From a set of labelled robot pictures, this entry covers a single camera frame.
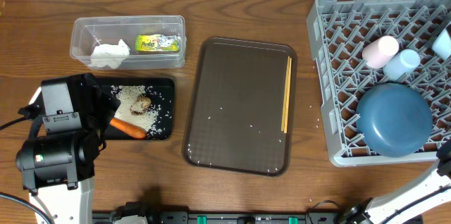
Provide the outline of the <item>wooden chopstick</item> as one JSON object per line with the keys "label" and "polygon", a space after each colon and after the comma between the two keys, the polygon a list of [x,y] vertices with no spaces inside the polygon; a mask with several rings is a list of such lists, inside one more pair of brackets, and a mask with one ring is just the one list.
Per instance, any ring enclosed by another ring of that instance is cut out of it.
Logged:
{"label": "wooden chopstick", "polygon": [[[290,66],[290,84],[289,84],[289,87],[291,85],[291,74],[292,74],[292,58],[291,58],[291,66]],[[288,97],[289,97],[289,99],[288,99],[288,102],[287,102],[287,110],[286,110],[287,113],[286,113],[286,122],[285,122],[286,133],[288,131],[288,114],[289,114],[289,103],[290,103],[290,90],[288,92]]]}
{"label": "wooden chopstick", "polygon": [[286,133],[285,122],[286,122],[286,113],[287,113],[287,102],[288,102],[288,92],[290,90],[290,66],[291,66],[291,58],[288,56],[287,66],[286,66],[286,74],[285,74],[285,86],[284,86],[284,100],[283,100],[283,114],[282,114],[282,123],[281,123],[281,131]]}

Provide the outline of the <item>brown food scrap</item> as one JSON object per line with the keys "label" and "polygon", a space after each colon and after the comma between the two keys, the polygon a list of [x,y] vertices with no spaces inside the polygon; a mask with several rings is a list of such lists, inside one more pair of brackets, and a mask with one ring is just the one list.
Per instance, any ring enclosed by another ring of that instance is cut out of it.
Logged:
{"label": "brown food scrap", "polygon": [[152,101],[149,97],[138,96],[136,101],[130,106],[130,112],[134,116],[142,115],[147,112],[147,109],[151,106]]}

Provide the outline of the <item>pile of white rice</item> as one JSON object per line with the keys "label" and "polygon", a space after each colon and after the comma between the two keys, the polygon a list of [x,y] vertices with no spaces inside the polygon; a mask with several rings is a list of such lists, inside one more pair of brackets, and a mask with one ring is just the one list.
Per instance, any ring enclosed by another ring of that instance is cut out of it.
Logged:
{"label": "pile of white rice", "polygon": [[[121,104],[115,118],[133,124],[147,131],[150,140],[163,140],[169,137],[173,127],[173,88],[167,86],[111,85],[111,94]],[[149,97],[152,101],[147,112],[134,116],[130,106],[138,96]]]}

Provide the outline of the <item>green snack wrapper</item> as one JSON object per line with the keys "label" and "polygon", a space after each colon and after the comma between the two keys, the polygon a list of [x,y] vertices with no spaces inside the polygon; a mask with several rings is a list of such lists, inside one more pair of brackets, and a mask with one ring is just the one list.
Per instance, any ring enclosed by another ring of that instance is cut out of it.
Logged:
{"label": "green snack wrapper", "polygon": [[135,50],[144,52],[179,51],[180,41],[177,35],[138,35]]}

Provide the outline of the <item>orange carrot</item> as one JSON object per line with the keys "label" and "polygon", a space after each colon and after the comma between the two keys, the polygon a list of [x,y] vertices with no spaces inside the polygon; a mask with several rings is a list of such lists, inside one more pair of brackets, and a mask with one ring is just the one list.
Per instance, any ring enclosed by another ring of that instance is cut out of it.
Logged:
{"label": "orange carrot", "polygon": [[146,130],[137,127],[133,124],[127,123],[123,120],[119,120],[117,118],[112,118],[110,121],[110,125],[124,132],[125,134],[131,136],[134,139],[145,139],[147,136]]}

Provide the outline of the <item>white tissue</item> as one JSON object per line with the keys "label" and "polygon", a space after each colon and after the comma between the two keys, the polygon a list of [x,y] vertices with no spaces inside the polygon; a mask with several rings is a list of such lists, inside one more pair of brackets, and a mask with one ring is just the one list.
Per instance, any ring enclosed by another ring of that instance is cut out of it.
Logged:
{"label": "white tissue", "polygon": [[89,67],[117,69],[129,55],[130,48],[122,39],[116,45],[101,44],[94,48]]}

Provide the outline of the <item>blue plate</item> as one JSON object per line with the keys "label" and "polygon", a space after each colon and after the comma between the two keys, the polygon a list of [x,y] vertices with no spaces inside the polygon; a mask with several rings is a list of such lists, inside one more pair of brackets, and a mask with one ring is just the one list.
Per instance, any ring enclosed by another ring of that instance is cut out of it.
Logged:
{"label": "blue plate", "polygon": [[377,154],[399,158],[422,148],[431,135],[433,116],[425,99],[395,83],[372,87],[359,100],[357,130]]}

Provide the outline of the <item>light blue plastic cup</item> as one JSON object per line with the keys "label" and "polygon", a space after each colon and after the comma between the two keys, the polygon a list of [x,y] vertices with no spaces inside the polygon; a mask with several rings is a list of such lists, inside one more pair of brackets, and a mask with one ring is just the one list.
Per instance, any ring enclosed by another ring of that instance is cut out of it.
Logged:
{"label": "light blue plastic cup", "polygon": [[383,73],[389,80],[397,81],[404,74],[412,73],[420,64],[420,55],[412,50],[405,49],[393,56],[383,67]]}

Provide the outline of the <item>light blue rice bowl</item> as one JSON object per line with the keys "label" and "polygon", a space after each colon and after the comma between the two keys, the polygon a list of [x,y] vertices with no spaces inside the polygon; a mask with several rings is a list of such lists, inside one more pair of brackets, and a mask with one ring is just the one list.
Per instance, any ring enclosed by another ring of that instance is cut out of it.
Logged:
{"label": "light blue rice bowl", "polygon": [[444,29],[435,39],[432,50],[443,60],[447,60],[451,54],[451,41],[449,32]]}

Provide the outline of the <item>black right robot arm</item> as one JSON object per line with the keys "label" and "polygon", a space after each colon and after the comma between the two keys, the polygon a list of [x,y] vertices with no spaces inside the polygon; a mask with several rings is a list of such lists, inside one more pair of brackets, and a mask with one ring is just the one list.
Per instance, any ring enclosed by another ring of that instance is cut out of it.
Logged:
{"label": "black right robot arm", "polygon": [[437,160],[420,177],[398,190],[370,198],[339,216],[335,223],[404,223],[450,201],[450,142],[436,153]]}

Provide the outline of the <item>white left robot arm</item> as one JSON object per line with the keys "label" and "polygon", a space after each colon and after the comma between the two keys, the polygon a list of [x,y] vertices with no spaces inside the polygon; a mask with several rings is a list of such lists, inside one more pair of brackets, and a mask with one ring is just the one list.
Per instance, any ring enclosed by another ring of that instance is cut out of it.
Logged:
{"label": "white left robot arm", "polygon": [[42,81],[19,110],[32,126],[16,165],[38,223],[92,223],[94,161],[119,105],[85,73]]}

